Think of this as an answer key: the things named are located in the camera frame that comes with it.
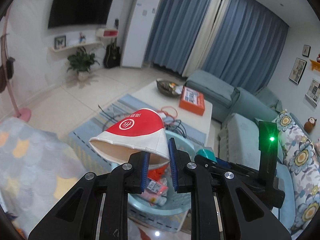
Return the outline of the red white paper cup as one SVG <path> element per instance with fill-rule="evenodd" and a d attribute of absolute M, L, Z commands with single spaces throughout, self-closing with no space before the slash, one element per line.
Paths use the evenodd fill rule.
<path fill-rule="evenodd" d="M 127 163 L 130 155 L 140 151 L 150 153 L 149 168 L 167 164 L 170 159 L 163 119 L 148 108 L 118 121 L 92 137 L 89 144 L 105 160 L 116 164 Z"/>

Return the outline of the teal round object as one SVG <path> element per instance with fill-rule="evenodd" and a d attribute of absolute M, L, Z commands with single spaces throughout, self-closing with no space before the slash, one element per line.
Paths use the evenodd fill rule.
<path fill-rule="evenodd" d="M 215 163 L 217 162 L 216 161 L 216 157 L 214 155 L 214 152 L 212 152 L 209 149 L 200 148 L 199 150 L 197 150 L 196 154 L 200 155 L 200 156 L 203 156 L 204 158 L 209 159 L 212 162 L 215 162 Z"/>

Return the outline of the white plastic bottle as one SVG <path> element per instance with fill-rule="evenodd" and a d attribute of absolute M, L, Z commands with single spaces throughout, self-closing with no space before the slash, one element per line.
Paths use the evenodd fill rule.
<path fill-rule="evenodd" d="M 161 195 L 148 193 L 148 201 L 158 206 L 163 206 L 167 202 L 167 198 Z"/>

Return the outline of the white coffee table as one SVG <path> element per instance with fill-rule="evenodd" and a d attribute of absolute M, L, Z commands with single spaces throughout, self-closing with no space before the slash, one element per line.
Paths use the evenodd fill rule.
<path fill-rule="evenodd" d="M 212 104 L 207 100 L 204 101 L 204 114 L 203 116 L 200 116 L 180 108 L 179 98 L 170 98 L 161 94 L 157 89 L 156 81 L 153 81 L 142 89 L 134 92 L 132 96 L 156 110 L 160 110 L 161 108 L 168 106 L 174 107 L 178 113 L 177 118 L 183 122 L 183 126 L 185 128 L 190 126 L 205 134 L 206 138 L 201 140 L 197 135 L 191 135 L 190 133 L 187 133 L 187 135 L 194 138 L 197 143 L 203 142 L 203 146 L 208 146 L 208 135 L 210 132 L 212 118 Z"/>

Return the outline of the dark fruit bowl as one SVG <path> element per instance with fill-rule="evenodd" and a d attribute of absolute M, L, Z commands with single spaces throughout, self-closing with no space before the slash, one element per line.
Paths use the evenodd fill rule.
<path fill-rule="evenodd" d="M 176 98 L 182 94 L 183 87 L 175 82 L 165 79 L 157 79 L 156 85 L 159 92 L 165 96 Z"/>

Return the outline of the patterned blue rug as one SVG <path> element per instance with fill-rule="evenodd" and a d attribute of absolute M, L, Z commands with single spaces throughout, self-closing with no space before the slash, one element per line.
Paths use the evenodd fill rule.
<path fill-rule="evenodd" d="M 116 165 L 100 157 L 90 146 L 89 139 L 121 120 L 125 114 L 148 107 L 148 104 L 127 94 L 72 130 L 63 140 L 71 146 L 87 171 L 92 171 L 97 175 L 111 172 Z M 194 147 L 203 146 L 206 143 L 206 134 L 185 122 L 177 122 L 176 128 L 167 131 L 166 136 L 174 138 L 176 147 L 187 152 L 191 159 L 194 159 L 196 155 Z M 151 205 L 140 195 L 130 194 L 128 196 L 128 215 L 134 220 L 139 220 L 162 231 L 176 233 L 181 230 L 190 209 L 190 194 L 175 192 L 169 169 L 166 169 L 164 176 L 169 188 L 165 204 L 163 206 Z"/>

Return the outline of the blue curtains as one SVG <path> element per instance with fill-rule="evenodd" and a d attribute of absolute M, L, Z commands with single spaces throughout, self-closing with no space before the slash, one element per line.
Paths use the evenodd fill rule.
<path fill-rule="evenodd" d="M 161 0 L 146 62 L 182 75 L 209 4 L 210 0 Z M 288 31 L 281 18 L 256 0 L 230 0 L 205 63 L 198 70 L 256 92 L 274 74 Z"/>

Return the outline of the pink coat rack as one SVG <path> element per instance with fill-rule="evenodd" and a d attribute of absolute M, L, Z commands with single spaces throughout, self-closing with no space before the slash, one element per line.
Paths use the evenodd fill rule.
<path fill-rule="evenodd" d="M 29 120 L 31 119 L 31 110 L 29 108 L 18 108 L 10 83 L 10 80 L 13 78 L 14 74 L 15 62 L 15 59 L 13 57 L 9 57 L 7 46 L 7 28 L 11 6 L 12 4 L 9 5 L 8 9 L 5 12 L 3 32 L 1 35 L 1 93 L 6 89 L 8 90 L 10 101 L 14 108 L 14 117 L 25 122 L 29 122 Z"/>

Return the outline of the cream sheer curtain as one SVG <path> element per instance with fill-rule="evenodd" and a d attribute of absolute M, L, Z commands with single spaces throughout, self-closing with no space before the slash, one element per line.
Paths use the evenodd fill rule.
<path fill-rule="evenodd" d="M 230 0 L 210 0 L 206 15 L 182 72 L 183 77 L 189 77 L 204 65 L 227 11 L 229 2 Z"/>

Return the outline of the brown hanging bag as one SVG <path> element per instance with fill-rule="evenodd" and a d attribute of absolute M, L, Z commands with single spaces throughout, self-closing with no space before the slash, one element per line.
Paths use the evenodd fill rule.
<path fill-rule="evenodd" d="M 6 89 L 7 86 L 7 75 L 5 73 L 4 66 L 0 66 L 0 93 L 3 93 Z"/>

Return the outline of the black hanging bag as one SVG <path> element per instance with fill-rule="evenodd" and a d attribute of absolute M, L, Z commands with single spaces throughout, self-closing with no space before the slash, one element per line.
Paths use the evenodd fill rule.
<path fill-rule="evenodd" d="M 6 61 L 6 69 L 7 69 L 7 78 L 11 80 L 14 75 L 14 62 L 15 59 L 13 57 L 9 57 Z"/>

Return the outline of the red white wall box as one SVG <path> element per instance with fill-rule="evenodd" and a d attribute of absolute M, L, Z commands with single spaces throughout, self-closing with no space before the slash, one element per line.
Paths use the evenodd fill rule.
<path fill-rule="evenodd" d="M 99 28 L 96 31 L 96 37 L 99 38 L 116 38 L 118 36 L 117 29 Z"/>

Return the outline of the white lower wall shelf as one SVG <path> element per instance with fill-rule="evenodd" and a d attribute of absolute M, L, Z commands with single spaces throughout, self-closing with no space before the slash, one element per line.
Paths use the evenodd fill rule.
<path fill-rule="evenodd" d="M 102 46 L 102 45 L 103 45 L 103 42 L 95 41 L 95 42 L 74 44 L 72 46 L 66 46 L 66 47 L 59 48 L 59 49 L 55 49 L 54 47 L 49 47 L 49 50 L 52 51 L 52 52 L 58 53 L 58 52 L 69 50 L 69 49 L 73 49 L 73 48 L 79 48 L 79 47 L 85 47 L 85 46 Z"/>

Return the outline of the butterfly picture frame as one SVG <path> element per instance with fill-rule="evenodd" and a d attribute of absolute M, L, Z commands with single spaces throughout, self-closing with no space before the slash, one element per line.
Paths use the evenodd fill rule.
<path fill-rule="evenodd" d="M 59 50 L 66 47 L 66 35 L 57 36 L 54 38 L 54 49 Z"/>

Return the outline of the black wall television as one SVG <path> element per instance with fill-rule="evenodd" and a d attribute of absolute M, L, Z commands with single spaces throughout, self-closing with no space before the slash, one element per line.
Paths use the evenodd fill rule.
<path fill-rule="evenodd" d="M 106 24 L 113 0 L 53 0 L 48 28 Z"/>

